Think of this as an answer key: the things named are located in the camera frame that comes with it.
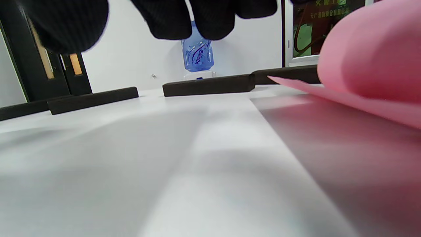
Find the person's right hand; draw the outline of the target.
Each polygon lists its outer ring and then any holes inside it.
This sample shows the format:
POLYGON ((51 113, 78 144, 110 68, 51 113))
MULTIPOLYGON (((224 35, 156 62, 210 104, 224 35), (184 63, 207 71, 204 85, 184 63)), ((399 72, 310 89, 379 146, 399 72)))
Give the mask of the person's right hand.
MULTIPOLYGON (((153 37, 183 40, 192 34, 184 0, 132 0, 153 37)), ((100 39, 109 16, 107 0, 19 0, 42 45, 59 54, 81 53, 100 39)), ((275 0, 191 0, 199 32, 220 40, 234 28, 235 17, 263 18, 278 10, 275 0)))

